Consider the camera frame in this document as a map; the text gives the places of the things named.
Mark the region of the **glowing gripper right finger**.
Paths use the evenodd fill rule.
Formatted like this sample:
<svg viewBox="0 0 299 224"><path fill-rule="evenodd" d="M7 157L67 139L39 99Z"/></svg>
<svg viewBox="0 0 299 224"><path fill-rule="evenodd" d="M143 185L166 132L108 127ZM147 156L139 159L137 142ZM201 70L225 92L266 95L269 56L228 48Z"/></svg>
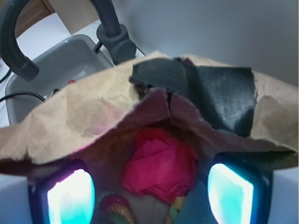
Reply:
<svg viewBox="0 0 299 224"><path fill-rule="evenodd" d="M298 153L219 153L209 170L211 211L220 224L297 224Z"/></svg>

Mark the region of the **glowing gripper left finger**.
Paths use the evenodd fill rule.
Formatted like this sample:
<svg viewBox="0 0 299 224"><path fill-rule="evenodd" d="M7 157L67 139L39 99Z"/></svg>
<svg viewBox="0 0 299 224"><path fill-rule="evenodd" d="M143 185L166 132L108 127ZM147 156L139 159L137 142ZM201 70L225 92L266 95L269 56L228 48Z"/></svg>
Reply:
<svg viewBox="0 0 299 224"><path fill-rule="evenodd" d="M2 224L88 224L94 207L93 178L82 160L0 163Z"/></svg>

